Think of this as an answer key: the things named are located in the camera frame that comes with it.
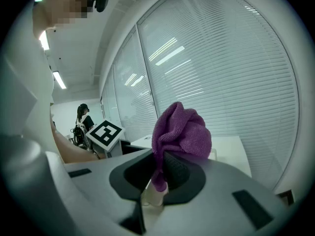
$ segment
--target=person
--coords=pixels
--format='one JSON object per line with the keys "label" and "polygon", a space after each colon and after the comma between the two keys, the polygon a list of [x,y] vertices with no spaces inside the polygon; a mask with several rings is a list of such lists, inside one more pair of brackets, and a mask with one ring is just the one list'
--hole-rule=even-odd
{"label": "person", "polygon": [[51,118],[54,80],[39,41],[49,29],[69,23],[91,10],[91,0],[30,2],[12,25],[0,50],[0,134],[23,135],[43,151],[59,153],[64,163],[98,160],[70,143]]}
{"label": "person", "polygon": [[84,124],[87,132],[94,128],[94,122],[92,121],[92,118],[88,115],[89,111],[90,110],[87,104],[84,104],[84,103],[81,104],[78,107],[77,120],[75,122],[75,124],[78,124],[78,123]]}

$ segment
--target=white desk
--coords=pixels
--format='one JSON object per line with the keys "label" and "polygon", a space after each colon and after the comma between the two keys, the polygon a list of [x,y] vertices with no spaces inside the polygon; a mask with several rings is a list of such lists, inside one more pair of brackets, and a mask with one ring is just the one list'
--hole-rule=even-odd
{"label": "white desk", "polygon": [[[140,138],[131,143],[131,145],[151,148],[152,135]],[[217,151],[217,160],[234,166],[248,176],[252,177],[250,165],[239,136],[231,137],[212,137],[212,148]],[[210,153],[210,159],[215,160],[214,154]]]}

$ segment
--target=desk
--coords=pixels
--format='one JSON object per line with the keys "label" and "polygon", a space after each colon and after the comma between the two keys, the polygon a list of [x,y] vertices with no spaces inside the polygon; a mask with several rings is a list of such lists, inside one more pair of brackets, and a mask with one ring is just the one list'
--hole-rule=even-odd
{"label": "desk", "polygon": [[[239,136],[212,137],[212,148],[217,151],[217,161],[234,166],[246,175],[252,177],[250,164]],[[147,135],[131,143],[143,148],[152,148],[152,135]],[[209,159],[215,160],[210,153]]]}

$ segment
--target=purple cloth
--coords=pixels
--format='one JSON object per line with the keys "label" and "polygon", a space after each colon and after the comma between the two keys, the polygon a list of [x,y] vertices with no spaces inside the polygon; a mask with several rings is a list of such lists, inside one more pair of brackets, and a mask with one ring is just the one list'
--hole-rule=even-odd
{"label": "purple cloth", "polygon": [[211,134],[197,111],[184,109],[181,102],[170,105],[157,120],[152,136],[152,150],[157,163],[152,184],[156,190],[162,192],[166,189],[162,171],[165,150],[208,158],[211,146]]}

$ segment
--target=white wall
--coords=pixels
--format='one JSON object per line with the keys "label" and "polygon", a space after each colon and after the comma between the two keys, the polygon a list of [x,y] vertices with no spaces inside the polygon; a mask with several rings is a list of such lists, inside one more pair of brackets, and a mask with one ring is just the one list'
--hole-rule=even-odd
{"label": "white wall", "polygon": [[89,99],[72,101],[62,104],[54,104],[51,106],[51,113],[53,116],[53,121],[56,124],[57,130],[63,135],[71,135],[70,129],[75,127],[75,121],[77,117],[78,107],[85,103],[88,105],[90,112],[89,116],[92,118],[94,124],[100,124],[103,120],[103,114],[101,111],[100,100],[99,99]]}
{"label": "white wall", "polygon": [[[117,25],[105,54],[100,83],[101,95],[106,76],[122,42],[142,15],[158,0],[138,0]],[[300,117],[295,147],[275,192],[292,189],[296,199],[303,198],[313,180],[315,164],[315,46],[303,22],[286,0],[245,0],[267,20],[282,41],[295,72]]]}

